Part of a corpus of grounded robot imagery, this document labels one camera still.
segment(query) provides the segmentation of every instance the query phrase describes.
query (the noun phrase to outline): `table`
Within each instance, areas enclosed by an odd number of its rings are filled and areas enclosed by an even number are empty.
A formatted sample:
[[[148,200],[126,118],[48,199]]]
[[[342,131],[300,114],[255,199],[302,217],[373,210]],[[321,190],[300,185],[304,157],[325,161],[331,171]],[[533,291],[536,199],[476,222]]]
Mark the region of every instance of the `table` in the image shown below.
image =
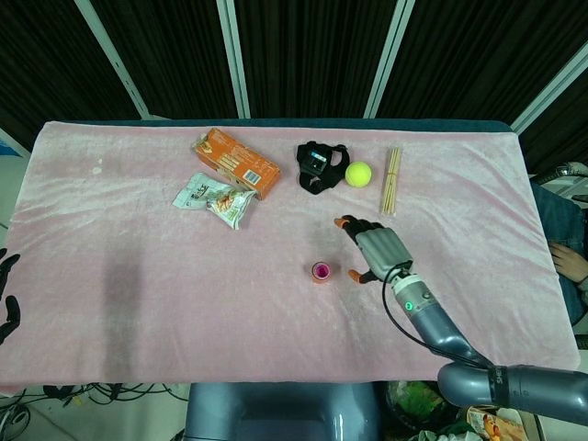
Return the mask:
[[[453,121],[351,122],[371,127],[228,122],[231,135],[283,171],[239,232],[211,213],[171,206],[196,171],[214,176],[190,150],[205,128],[46,125],[8,236],[23,256],[7,286],[23,321],[0,348],[8,360],[0,384],[434,379],[446,360],[391,328],[377,285],[358,287],[345,276],[348,267],[365,269],[332,226],[346,213],[397,231],[484,355],[575,368],[578,352],[515,135],[480,121],[459,124],[488,132],[441,133],[456,130]],[[294,153],[309,140],[348,145],[352,159],[372,164],[374,183],[305,193]],[[403,148],[398,212],[381,218],[391,144]],[[308,277],[317,260],[336,271],[319,287]],[[400,308],[395,313],[412,330]]]

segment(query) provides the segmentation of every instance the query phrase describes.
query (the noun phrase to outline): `black curtain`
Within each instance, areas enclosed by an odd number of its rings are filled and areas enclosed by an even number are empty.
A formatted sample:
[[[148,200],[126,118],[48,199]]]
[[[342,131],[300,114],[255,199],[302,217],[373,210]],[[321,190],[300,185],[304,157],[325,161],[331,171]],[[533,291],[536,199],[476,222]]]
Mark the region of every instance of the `black curtain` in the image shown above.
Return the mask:
[[[137,119],[72,0],[3,0],[0,126],[31,150],[53,119]]]
[[[584,71],[519,139],[530,173],[540,173],[567,161],[588,164],[588,71]]]
[[[511,124],[587,40],[585,0],[418,0],[378,116]]]
[[[395,2],[237,0],[253,118],[361,118]]]
[[[149,111],[236,118],[215,0],[92,0]]]

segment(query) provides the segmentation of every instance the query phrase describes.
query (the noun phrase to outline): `human hand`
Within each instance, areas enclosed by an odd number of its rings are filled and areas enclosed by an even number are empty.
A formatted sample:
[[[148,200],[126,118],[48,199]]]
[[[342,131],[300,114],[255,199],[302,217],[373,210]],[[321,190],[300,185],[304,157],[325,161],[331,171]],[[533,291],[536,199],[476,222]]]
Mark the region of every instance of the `human hand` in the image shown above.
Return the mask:
[[[575,283],[580,283],[588,277],[588,262],[571,248],[559,243],[550,243],[549,250],[555,269],[562,276]]]

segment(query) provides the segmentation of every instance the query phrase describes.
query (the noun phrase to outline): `metal frame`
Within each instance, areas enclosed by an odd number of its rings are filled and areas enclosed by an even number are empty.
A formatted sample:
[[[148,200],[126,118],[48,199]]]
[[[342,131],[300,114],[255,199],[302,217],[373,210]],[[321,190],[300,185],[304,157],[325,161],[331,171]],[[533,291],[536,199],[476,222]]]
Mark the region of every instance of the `metal frame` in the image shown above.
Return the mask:
[[[521,115],[511,124],[513,131],[520,135],[535,119],[549,107],[568,86],[573,83],[588,67],[588,41],[571,57],[557,75],[531,101]]]
[[[367,99],[364,118],[375,118],[378,114],[379,103],[382,100],[384,90],[386,90],[386,85],[390,79],[390,73],[396,61],[398,49],[401,46],[404,32],[413,12],[414,2],[415,0],[397,0],[396,2],[388,35],[384,42],[384,48],[379,57],[378,70],[376,71],[374,83],[371,86],[371,92],[369,92],[369,98]]]
[[[234,0],[217,0],[217,8],[219,10],[224,48],[227,52],[227,62],[231,72],[232,91],[235,96],[237,115],[240,119],[249,119],[251,117],[249,96],[247,95],[247,83],[245,82],[239,25],[237,24]]]
[[[139,89],[132,81],[130,77],[129,71],[125,67],[124,63],[120,59],[119,53],[117,49],[112,44],[112,40],[110,39],[109,35],[107,34],[107,30],[104,28],[102,21],[100,21],[100,17],[96,13],[96,10],[92,6],[90,0],[74,0],[75,5],[80,10],[80,13],[84,17],[85,22],[87,23],[88,27],[94,34],[94,37],[98,41],[98,44],[102,48],[102,51],[106,54],[110,64],[114,68],[115,72],[119,76],[120,81],[124,85],[127,93],[129,94],[132,103],[137,108],[137,112],[141,116],[141,119],[153,119],[141,94],[139,93]]]
[[[30,158],[30,152],[27,149],[25,149],[20,144],[20,142],[15,140],[12,136],[10,136],[8,133],[6,133],[2,129],[0,129],[0,141],[2,141],[4,144],[6,144],[8,147],[10,147],[12,150],[14,150],[20,156],[25,158],[27,161],[28,161],[28,158]]]
[[[562,198],[569,199],[577,194],[578,191],[585,191],[585,188],[588,185],[588,180],[583,176],[563,176],[560,179],[551,181],[550,184],[561,185],[562,187],[558,188],[554,193],[560,195]]]

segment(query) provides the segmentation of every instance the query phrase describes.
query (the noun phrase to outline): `jeans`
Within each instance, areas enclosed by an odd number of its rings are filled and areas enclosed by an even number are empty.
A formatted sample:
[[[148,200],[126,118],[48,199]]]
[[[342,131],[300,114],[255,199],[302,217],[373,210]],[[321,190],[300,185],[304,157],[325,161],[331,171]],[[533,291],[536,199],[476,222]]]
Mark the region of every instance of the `jeans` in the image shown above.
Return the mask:
[[[534,183],[531,183],[531,189],[548,242],[565,245],[585,257],[584,212],[570,200],[551,193]],[[582,301],[581,292],[576,288],[575,283],[560,276],[560,285],[571,324],[575,324],[586,313],[588,306]]]

